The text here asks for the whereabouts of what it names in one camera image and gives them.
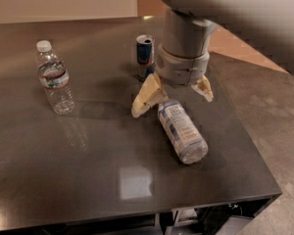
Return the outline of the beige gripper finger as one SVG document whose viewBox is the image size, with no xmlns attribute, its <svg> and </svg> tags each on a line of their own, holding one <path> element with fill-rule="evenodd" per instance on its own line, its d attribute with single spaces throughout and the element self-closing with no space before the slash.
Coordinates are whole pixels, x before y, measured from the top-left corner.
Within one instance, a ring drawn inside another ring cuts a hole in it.
<svg viewBox="0 0 294 235">
<path fill-rule="evenodd" d="M 155 105 L 166 101 L 168 98 L 169 96 L 160 77 L 155 72 L 150 73 L 132 103 L 131 114 L 134 118 L 139 118 Z"/>
<path fill-rule="evenodd" d="M 194 84 L 192 84 L 191 87 L 196 93 L 203 96 L 208 102 L 213 101 L 214 94 L 210 81 L 206 76 L 203 75 Z"/>
</svg>

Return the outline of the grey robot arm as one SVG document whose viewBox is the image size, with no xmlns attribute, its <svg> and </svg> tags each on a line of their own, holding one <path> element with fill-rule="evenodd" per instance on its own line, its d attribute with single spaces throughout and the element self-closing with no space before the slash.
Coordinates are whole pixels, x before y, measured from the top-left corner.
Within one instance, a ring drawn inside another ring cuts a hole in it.
<svg viewBox="0 0 294 235">
<path fill-rule="evenodd" d="M 135 118 L 168 99 L 164 83 L 190 86 L 212 101 L 208 42 L 222 26 L 294 76 L 294 0 L 162 0 L 164 35 L 155 72 L 132 103 Z"/>
</svg>

